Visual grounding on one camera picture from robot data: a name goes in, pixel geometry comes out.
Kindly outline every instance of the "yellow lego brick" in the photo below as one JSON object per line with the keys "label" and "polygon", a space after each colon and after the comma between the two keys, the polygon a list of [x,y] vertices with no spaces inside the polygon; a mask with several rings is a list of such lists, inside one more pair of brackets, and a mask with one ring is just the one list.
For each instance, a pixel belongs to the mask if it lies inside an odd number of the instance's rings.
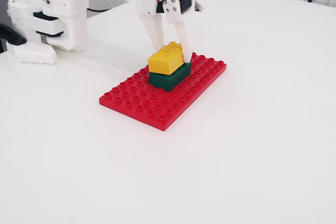
{"label": "yellow lego brick", "polygon": [[170,42],[148,59],[149,72],[171,75],[184,64],[182,46]]}

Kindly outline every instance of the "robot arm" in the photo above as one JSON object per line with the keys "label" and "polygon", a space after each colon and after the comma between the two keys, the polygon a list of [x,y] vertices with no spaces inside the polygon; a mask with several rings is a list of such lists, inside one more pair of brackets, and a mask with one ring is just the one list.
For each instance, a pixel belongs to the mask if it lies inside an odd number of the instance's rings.
{"label": "robot arm", "polygon": [[164,46],[161,14],[165,14],[168,22],[176,27],[184,61],[190,62],[193,54],[195,0],[136,0],[136,6],[156,50]]}

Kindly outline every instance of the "white 3d-printed part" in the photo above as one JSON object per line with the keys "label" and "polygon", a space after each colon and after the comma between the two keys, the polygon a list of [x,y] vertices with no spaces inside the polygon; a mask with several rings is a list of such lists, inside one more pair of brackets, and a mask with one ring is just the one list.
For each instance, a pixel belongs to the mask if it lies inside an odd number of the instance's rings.
{"label": "white 3d-printed part", "polygon": [[19,62],[52,65],[57,62],[57,55],[52,46],[42,42],[27,42],[20,46],[14,46],[7,42],[6,46]]}

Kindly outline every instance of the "lego brick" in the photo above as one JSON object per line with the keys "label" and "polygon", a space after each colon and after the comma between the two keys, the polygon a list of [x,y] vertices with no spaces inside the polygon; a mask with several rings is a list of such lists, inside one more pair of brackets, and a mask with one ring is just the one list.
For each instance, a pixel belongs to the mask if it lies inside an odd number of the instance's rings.
{"label": "lego brick", "polygon": [[170,76],[160,73],[149,73],[149,84],[170,92],[191,74],[191,65],[191,62],[183,64]]}
{"label": "lego brick", "polygon": [[192,73],[173,91],[149,84],[148,66],[105,93],[101,105],[165,131],[225,70],[226,64],[193,54]]}
{"label": "lego brick", "polygon": [[182,46],[170,42],[148,59],[149,72],[171,75],[184,63]]}

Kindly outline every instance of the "lego stud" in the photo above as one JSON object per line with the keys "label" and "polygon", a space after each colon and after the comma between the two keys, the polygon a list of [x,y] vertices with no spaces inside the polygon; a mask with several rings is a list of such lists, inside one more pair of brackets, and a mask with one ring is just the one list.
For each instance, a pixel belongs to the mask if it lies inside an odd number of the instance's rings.
{"label": "lego stud", "polygon": [[134,95],[132,100],[133,100],[133,102],[140,102],[140,96]]}
{"label": "lego stud", "polygon": [[138,81],[136,86],[138,88],[142,88],[143,87],[143,82],[142,81]]}
{"label": "lego stud", "polygon": [[140,91],[140,96],[146,97],[147,96],[147,91],[146,90],[141,90]]}
{"label": "lego stud", "polygon": [[114,102],[115,102],[116,104],[121,104],[121,97],[116,97],[116,98],[114,99]]}
{"label": "lego stud", "polygon": [[127,84],[133,84],[134,80],[132,77],[127,78]]}
{"label": "lego stud", "polygon": [[171,108],[166,109],[166,114],[167,115],[173,114],[173,109],[171,109]]}
{"label": "lego stud", "polygon": [[147,91],[153,91],[153,89],[154,89],[154,86],[153,85],[148,85],[147,86]]}
{"label": "lego stud", "polygon": [[161,103],[162,104],[168,104],[168,99],[167,98],[162,98]]}
{"label": "lego stud", "polygon": [[187,83],[187,84],[190,84],[191,83],[191,79],[189,78],[189,77],[187,77],[187,78],[185,78],[185,83]]}
{"label": "lego stud", "polygon": [[169,55],[170,55],[171,57],[175,57],[175,55],[176,55],[176,51],[175,51],[175,50],[170,50],[170,51],[169,51]]}
{"label": "lego stud", "polygon": [[178,46],[176,46],[176,47],[174,48],[174,50],[175,50],[175,52],[176,52],[177,54],[179,54],[180,52],[182,52],[182,48],[181,48],[181,47],[178,47]]}
{"label": "lego stud", "polygon": [[161,56],[164,56],[165,55],[165,50],[164,49],[160,49],[158,51],[158,54],[161,55]]}
{"label": "lego stud", "polygon": [[177,43],[174,42],[174,41],[172,41],[172,42],[169,43],[169,46],[170,46],[171,48],[175,48],[175,47],[177,46]]}
{"label": "lego stud", "polygon": [[143,112],[143,106],[141,106],[141,105],[138,105],[138,106],[136,106],[137,108],[136,108],[136,111],[138,112],[138,113],[142,113]]}
{"label": "lego stud", "polygon": [[151,105],[151,101],[148,100],[148,99],[146,99],[146,100],[143,101],[143,105],[144,106],[150,106]]}
{"label": "lego stud", "polygon": [[147,115],[149,116],[149,117],[153,117],[154,116],[154,111],[153,110],[148,110],[147,111]]}
{"label": "lego stud", "polygon": [[135,74],[133,75],[133,77],[134,77],[135,79],[140,79],[140,74],[139,74],[139,73],[135,73]]}
{"label": "lego stud", "polygon": [[151,94],[151,100],[156,101],[158,99],[158,96],[156,94]]}
{"label": "lego stud", "polygon": [[180,97],[178,99],[178,101],[179,101],[179,103],[184,104],[186,102],[186,98],[185,97]]}
{"label": "lego stud", "polygon": [[146,69],[143,68],[143,69],[140,70],[140,74],[146,74],[146,73],[147,73]]}
{"label": "lego stud", "polygon": [[184,96],[187,97],[187,98],[189,98],[191,96],[191,92],[190,91],[186,91],[184,93]]}
{"label": "lego stud", "polygon": [[122,82],[122,83],[120,83],[119,87],[120,87],[121,90],[125,90],[127,85],[126,85],[125,82]]}
{"label": "lego stud", "polygon": [[125,103],[125,107],[128,108],[128,109],[131,109],[132,106],[133,106],[133,103],[132,103],[131,101],[127,101],[127,102]]}
{"label": "lego stud", "polygon": [[160,111],[160,110],[162,110],[162,105],[161,104],[156,104],[154,106],[154,109],[157,110],[157,111]]}
{"label": "lego stud", "polygon": [[179,87],[174,88],[174,93],[178,94],[181,92],[181,89]]}
{"label": "lego stud", "polygon": [[158,89],[156,92],[157,92],[158,95],[163,95],[164,94],[164,90],[163,89]]}
{"label": "lego stud", "polygon": [[136,90],[137,90],[137,89],[136,89],[136,87],[135,87],[135,86],[132,86],[132,87],[130,87],[130,92],[131,92],[131,93],[135,93],[135,92],[136,92]]}
{"label": "lego stud", "polygon": [[153,59],[158,59],[158,58],[159,58],[159,54],[153,54],[153,55],[152,55],[152,58],[153,58]]}
{"label": "lego stud", "polygon": [[169,92],[169,93],[168,93],[168,98],[169,98],[169,99],[174,99],[174,97],[175,97],[175,94],[174,94],[174,93],[172,93],[172,92]]}
{"label": "lego stud", "polygon": [[210,73],[205,73],[205,78],[206,79],[211,79],[211,74]]}
{"label": "lego stud", "polygon": [[111,100],[112,100],[112,95],[111,95],[111,93],[105,93],[105,94],[104,94],[104,99],[107,100],[107,101],[111,101]]}
{"label": "lego stud", "polygon": [[119,94],[119,88],[118,87],[113,88],[112,94]]}
{"label": "lego stud", "polygon": [[187,84],[185,84],[185,82],[180,83],[180,88],[181,89],[185,89],[186,87],[187,87]]}
{"label": "lego stud", "polygon": [[123,98],[128,98],[128,97],[130,97],[129,92],[127,92],[127,91],[122,92],[122,97],[123,97]]}
{"label": "lego stud", "polygon": [[167,116],[165,116],[165,115],[160,115],[160,116],[159,116],[159,120],[160,120],[161,122],[165,122],[165,121],[167,120]]}
{"label": "lego stud", "polygon": [[178,109],[180,107],[180,104],[178,102],[173,103],[173,108]]}

